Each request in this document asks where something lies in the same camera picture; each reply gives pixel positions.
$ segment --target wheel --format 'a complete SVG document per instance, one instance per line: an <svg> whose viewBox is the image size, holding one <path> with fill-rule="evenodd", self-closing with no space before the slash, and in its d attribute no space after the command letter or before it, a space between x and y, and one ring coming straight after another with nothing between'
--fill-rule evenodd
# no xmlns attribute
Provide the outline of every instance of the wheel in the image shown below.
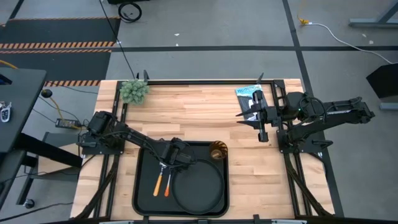
<svg viewBox="0 0 398 224"><path fill-rule="evenodd" d="M132 10L132 9L135 8L135 10L134 10L135 13L129 13L129 14L127 14L127 13L125 13L125 12L122 12L122 9L123 9L124 6L129 6L129 7L127 7L127 8L129 8L130 10ZM139 20L139 19L141 18L141 16L142 16L142 10L141 10L141 8L139 7L138 4L136 4L136 3L134 3L134 2L124 2L124 3L122 3L122 4L119 6L118 12L119 12L119 16L122 18L122 20L123 20L124 22L127 22L127 23L136 22L136 21Z"/></svg>
<svg viewBox="0 0 398 224"><path fill-rule="evenodd" d="M27 209L33 208L35 206L35 202L32 199L26 199L24 203L24 207Z"/></svg>

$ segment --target green bumpy ball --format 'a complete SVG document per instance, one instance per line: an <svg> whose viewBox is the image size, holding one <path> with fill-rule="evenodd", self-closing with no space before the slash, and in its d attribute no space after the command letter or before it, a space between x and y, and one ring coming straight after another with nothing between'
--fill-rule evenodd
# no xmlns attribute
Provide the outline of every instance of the green bumpy ball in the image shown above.
<svg viewBox="0 0 398 224"><path fill-rule="evenodd" d="M122 82L120 94L125 103L141 105L143 104L147 93L149 93L149 86L142 80L129 80Z"/></svg>

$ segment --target orange and black striped tape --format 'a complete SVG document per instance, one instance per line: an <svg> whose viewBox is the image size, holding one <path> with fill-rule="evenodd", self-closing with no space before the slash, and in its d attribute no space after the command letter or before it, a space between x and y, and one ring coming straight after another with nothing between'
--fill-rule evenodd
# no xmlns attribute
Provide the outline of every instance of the orange and black striped tape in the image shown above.
<svg viewBox="0 0 398 224"><path fill-rule="evenodd" d="M79 48L79 47L113 47L113 41L93 42L61 42L61 43L16 43L0 44L0 49L57 49L57 48Z"/></svg>
<svg viewBox="0 0 398 224"><path fill-rule="evenodd" d="M64 81L46 81L44 86L99 86L101 80L64 80Z"/></svg>
<svg viewBox="0 0 398 224"><path fill-rule="evenodd" d="M108 49L86 49L86 50L13 50L0 51L0 54L57 54L57 53L90 53L90 52L109 52Z"/></svg>
<svg viewBox="0 0 398 224"><path fill-rule="evenodd" d="M25 21L25 20L67 20L67 19L106 19L106 17L72 17L72 18L17 18L17 19L10 19L10 21ZM120 19L119 16L110 16L108 19Z"/></svg>

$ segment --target caster wheel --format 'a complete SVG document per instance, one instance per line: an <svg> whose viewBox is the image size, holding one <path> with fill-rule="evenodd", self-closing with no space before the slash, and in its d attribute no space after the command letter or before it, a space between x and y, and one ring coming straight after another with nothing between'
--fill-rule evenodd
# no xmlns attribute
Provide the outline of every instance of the caster wheel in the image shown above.
<svg viewBox="0 0 398 224"><path fill-rule="evenodd" d="M35 206L35 202L32 199L26 199L24 203L24 207L27 209L33 208Z"/></svg>

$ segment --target orange-handled tool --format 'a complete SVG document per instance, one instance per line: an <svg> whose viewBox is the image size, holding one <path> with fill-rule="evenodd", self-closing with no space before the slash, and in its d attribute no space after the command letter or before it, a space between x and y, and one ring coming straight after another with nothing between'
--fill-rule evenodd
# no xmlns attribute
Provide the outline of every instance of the orange-handled tool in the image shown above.
<svg viewBox="0 0 398 224"><path fill-rule="evenodd" d="M159 177L157 178L157 182L156 182L156 186L155 186L155 190L154 190L155 197L159 193L160 183L162 182L163 169L166 167L166 165L164 165L161 162L159 164L160 164L160 174L159 174Z"/></svg>
<svg viewBox="0 0 398 224"><path fill-rule="evenodd" d="M169 196L169 187L170 187L170 178L172 176L172 170L169 170L169 180L167 181L167 187L166 187L166 191L164 192L164 196L168 197Z"/></svg>

